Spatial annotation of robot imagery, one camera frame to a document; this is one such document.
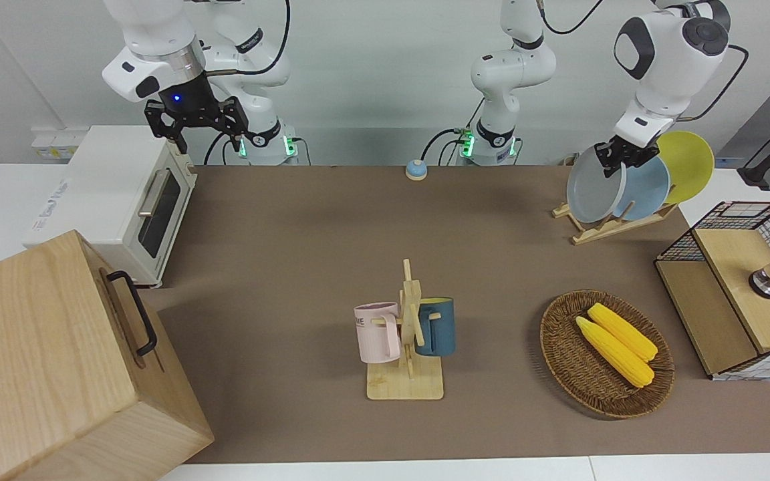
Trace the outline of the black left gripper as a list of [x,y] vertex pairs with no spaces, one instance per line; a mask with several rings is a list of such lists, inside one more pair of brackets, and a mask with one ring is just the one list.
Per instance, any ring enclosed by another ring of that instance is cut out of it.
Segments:
[[659,151],[659,146],[655,140],[652,140],[645,147],[639,147],[618,135],[614,135],[609,141],[594,145],[594,152],[602,165],[602,173],[605,178],[617,173],[618,168],[622,172],[621,176],[629,177],[630,171],[650,161],[659,154]]

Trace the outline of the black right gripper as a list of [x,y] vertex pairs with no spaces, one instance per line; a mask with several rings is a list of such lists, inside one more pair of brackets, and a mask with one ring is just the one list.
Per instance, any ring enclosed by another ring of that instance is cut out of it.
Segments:
[[[158,139],[168,140],[177,147],[180,154],[188,152],[182,131],[187,127],[210,127],[226,134],[234,150],[241,149],[241,138],[248,132],[247,114],[238,98],[228,97],[221,102],[212,92],[205,72],[189,82],[169,86],[159,91],[158,100],[147,100],[144,107],[146,121],[152,134]],[[170,116],[170,124],[163,116]]]

